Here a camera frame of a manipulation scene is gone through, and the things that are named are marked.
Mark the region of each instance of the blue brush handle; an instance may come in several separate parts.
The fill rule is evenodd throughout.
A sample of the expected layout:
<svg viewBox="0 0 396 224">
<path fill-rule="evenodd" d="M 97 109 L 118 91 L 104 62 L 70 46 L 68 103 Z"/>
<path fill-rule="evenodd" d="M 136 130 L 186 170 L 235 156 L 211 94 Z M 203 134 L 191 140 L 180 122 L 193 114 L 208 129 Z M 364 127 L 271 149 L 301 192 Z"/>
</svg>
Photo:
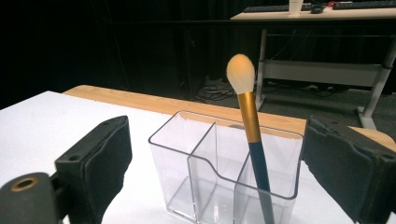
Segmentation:
<svg viewBox="0 0 396 224">
<path fill-rule="evenodd" d="M 265 161 L 262 142 L 248 144 L 250 159 L 253 165 L 254 176 L 258 189 L 264 189 L 271 192 L 270 181 L 268 178 L 267 162 Z M 264 215 L 265 224 L 274 224 L 274 211 L 270 194 L 260 193 L 260 204 L 262 205 L 262 214 Z"/>
<path fill-rule="evenodd" d="M 254 176 L 256 177 L 257 188 L 271 191 L 262 142 L 249 143 L 248 147 L 251 163 L 253 164 Z"/>
</svg>

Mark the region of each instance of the acrylic container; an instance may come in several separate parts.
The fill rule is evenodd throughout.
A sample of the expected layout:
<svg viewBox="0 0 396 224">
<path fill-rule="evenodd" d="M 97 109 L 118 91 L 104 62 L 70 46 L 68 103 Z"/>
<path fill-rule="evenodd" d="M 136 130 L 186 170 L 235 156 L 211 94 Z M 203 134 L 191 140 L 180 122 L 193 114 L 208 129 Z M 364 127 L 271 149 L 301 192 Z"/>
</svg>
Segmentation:
<svg viewBox="0 0 396 224">
<path fill-rule="evenodd" d="M 289 223 L 303 138 L 261 132 L 271 192 L 256 187 L 242 122 L 176 113 L 148 140 L 166 210 L 192 223 Z"/>
</svg>

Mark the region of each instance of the white bristles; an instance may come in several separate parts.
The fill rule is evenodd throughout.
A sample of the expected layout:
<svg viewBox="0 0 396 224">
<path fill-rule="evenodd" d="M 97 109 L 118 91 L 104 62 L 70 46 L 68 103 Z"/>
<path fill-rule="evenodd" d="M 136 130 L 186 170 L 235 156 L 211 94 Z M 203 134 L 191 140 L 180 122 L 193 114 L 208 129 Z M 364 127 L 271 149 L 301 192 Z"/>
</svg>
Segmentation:
<svg viewBox="0 0 396 224">
<path fill-rule="evenodd" d="M 236 54 L 227 65 L 227 78 L 236 94 L 253 91 L 254 66 L 243 54 Z"/>
</svg>

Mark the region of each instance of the table leg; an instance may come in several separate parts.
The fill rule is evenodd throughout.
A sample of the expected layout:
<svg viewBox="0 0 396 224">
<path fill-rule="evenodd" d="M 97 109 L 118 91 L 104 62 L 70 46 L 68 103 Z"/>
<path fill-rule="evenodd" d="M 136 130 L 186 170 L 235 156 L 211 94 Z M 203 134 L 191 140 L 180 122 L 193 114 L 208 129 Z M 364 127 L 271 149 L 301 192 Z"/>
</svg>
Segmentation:
<svg viewBox="0 0 396 224">
<path fill-rule="evenodd" d="M 377 77 L 375 78 L 370 100 L 367 102 L 365 107 L 358 107 L 359 118 L 361 119 L 361 126 L 363 128 L 376 130 L 372 115 L 375 110 L 375 106 L 378 103 L 379 97 L 381 96 L 381 92 L 384 89 L 385 83 L 387 82 L 390 71 L 392 70 L 392 65 L 395 61 L 395 58 L 396 36 L 393 36 L 388 54 L 385 57 L 382 67 L 378 71 Z"/>
<path fill-rule="evenodd" d="M 267 30 L 262 30 L 262 43 L 260 46 L 260 59 L 259 66 L 257 69 L 257 80 L 256 80 L 256 108 L 257 111 L 262 107 L 264 102 L 264 95 L 262 95 L 262 82 L 263 82 L 263 70 L 265 61 L 265 44 L 267 40 Z"/>
</svg>

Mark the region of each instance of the gold ferrule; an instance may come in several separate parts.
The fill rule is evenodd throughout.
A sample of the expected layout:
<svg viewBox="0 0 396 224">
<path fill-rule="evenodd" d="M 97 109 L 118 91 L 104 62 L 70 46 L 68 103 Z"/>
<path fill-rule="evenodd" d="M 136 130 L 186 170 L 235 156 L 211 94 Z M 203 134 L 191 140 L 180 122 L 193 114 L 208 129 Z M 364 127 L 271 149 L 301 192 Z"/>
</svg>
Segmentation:
<svg viewBox="0 0 396 224">
<path fill-rule="evenodd" d="M 238 102 L 247 133 L 247 141 L 249 143 L 260 142 L 262 136 L 260 135 L 259 118 L 253 91 L 238 94 Z"/>
</svg>

